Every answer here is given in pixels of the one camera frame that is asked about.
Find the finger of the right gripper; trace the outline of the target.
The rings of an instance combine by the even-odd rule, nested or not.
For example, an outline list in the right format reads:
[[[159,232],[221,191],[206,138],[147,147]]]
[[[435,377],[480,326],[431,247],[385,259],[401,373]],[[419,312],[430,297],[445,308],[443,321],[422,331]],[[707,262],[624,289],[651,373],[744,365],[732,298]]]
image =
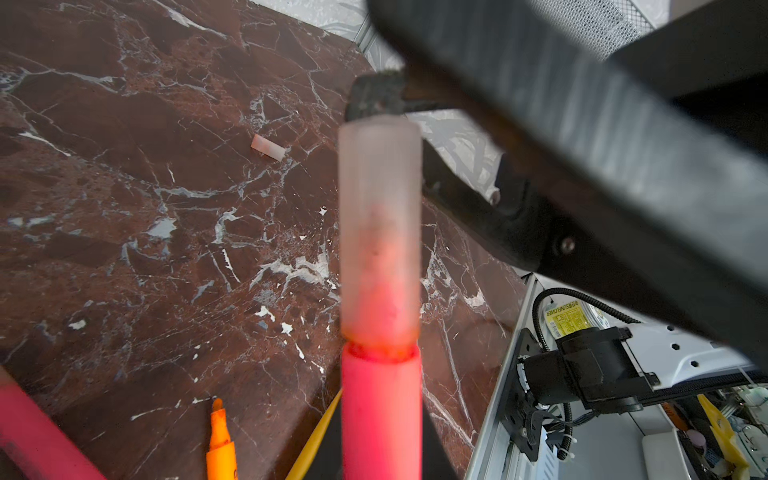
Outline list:
[[[407,72],[384,71],[354,80],[345,120],[455,107],[447,95],[429,90]],[[500,199],[492,203],[453,173],[428,140],[422,146],[424,196],[497,259],[521,270],[538,270],[548,245],[550,203],[507,162],[501,165]]]

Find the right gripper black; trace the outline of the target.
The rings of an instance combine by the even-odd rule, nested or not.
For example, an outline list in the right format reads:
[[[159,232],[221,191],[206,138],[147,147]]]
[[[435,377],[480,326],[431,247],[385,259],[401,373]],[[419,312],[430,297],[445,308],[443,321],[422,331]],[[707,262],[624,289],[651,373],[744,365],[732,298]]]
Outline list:
[[[680,326],[762,366],[767,3],[670,6],[675,19],[608,57],[656,94],[525,1],[367,9],[407,63],[450,91],[544,196],[672,305]]]

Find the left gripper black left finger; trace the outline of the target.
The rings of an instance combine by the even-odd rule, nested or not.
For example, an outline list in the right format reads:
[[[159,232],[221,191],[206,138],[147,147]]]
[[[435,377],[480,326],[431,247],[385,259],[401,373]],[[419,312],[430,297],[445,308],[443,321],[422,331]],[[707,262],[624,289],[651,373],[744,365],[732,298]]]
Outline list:
[[[304,480],[338,480],[342,478],[341,399],[326,411],[328,422],[314,453]]]

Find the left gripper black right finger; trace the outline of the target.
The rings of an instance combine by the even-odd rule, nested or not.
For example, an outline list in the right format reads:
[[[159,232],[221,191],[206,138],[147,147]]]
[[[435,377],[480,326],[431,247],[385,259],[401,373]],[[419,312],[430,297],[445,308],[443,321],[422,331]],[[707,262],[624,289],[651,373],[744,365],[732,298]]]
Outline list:
[[[422,479],[458,480],[425,402],[422,402]]]

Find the red marker pen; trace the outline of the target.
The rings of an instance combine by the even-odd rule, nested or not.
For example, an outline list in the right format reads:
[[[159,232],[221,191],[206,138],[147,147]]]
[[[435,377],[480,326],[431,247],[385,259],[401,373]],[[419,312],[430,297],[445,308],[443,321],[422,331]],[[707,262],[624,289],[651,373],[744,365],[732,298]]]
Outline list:
[[[341,448],[345,479],[422,477],[422,360],[354,343],[342,353]]]

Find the orange marker pen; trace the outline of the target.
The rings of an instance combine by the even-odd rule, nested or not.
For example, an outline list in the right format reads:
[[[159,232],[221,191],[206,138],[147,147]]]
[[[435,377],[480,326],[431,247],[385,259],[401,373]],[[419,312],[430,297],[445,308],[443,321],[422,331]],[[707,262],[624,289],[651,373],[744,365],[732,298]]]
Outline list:
[[[206,468],[208,480],[237,480],[235,444],[227,426],[226,410],[221,398],[216,398],[210,414],[211,435]]]

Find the translucent pink pen cap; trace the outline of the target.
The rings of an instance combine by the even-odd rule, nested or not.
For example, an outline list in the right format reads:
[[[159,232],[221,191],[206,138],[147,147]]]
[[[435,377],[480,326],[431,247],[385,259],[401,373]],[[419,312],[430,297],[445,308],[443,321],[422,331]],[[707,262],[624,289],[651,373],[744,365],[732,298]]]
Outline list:
[[[404,116],[339,131],[341,331],[368,349],[419,336],[422,152],[420,127]]]

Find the pink marker pen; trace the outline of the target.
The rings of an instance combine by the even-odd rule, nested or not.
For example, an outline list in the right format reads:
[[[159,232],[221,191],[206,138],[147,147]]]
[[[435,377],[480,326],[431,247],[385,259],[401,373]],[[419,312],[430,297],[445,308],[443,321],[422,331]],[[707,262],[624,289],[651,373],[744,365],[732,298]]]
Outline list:
[[[4,368],[1,449],[28,479],[105,479]]]

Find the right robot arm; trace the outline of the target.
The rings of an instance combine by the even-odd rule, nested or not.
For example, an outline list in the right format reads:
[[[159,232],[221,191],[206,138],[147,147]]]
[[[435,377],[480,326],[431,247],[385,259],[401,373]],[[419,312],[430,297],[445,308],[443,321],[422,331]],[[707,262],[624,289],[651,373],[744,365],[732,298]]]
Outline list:
[[[348,120],[460,109],[509,159],[491,203],[426,145],[423,193],[496,258],[644,315],[524,342],[502,419],[535,459],[543,408],[602,414],[767,374],[767,158],[597,60],[526,1],[371,1],[403,57]]]

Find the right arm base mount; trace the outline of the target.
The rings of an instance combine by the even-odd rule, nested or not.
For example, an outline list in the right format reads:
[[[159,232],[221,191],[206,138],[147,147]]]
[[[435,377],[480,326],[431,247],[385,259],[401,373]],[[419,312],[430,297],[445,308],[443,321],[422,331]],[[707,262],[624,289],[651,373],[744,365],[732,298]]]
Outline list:
[[[511,364],[506,374],[500,419],[512,443],[531,462],[539,456],[543,415],[536,414],[544,400],[554,399],[558,382],[556,353],[545,352],[534,333],[523,328],[513,342]]]

